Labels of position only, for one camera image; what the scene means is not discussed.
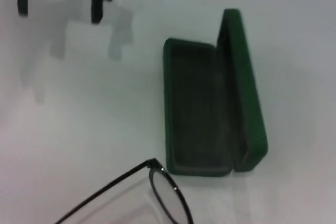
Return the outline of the black glasses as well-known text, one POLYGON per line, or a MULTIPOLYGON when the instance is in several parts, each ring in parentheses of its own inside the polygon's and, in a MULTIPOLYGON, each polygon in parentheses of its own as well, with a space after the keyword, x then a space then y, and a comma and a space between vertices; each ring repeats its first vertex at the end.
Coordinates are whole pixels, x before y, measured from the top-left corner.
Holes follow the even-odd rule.
POLYGON ((151 188, 158 203, 160 204, 162 210, 165 212, 170 222, 172 224, 194 224, 190 208, 179 186, 176 184, 169 172, 156 158, 147 159, 123 175, 117 177, 99 189, 97 192, 86 198, 80 204, 72 208, 54 224, 62 224, 65 220, 101 196, 103 193, 107 192, 112 187, 116 186, 144 168, 149 169, 149 180, 151 188))

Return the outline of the green glasses case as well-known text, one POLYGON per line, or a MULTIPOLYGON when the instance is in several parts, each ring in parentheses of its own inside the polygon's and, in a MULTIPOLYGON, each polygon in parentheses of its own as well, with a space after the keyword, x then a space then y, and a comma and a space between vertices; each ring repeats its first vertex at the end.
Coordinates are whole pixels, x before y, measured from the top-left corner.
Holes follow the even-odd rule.
POLYGON ((166 166, 183 176, 251 172, 268 141, 241 12, 223 13, 217 44, 163 46, 166 166))

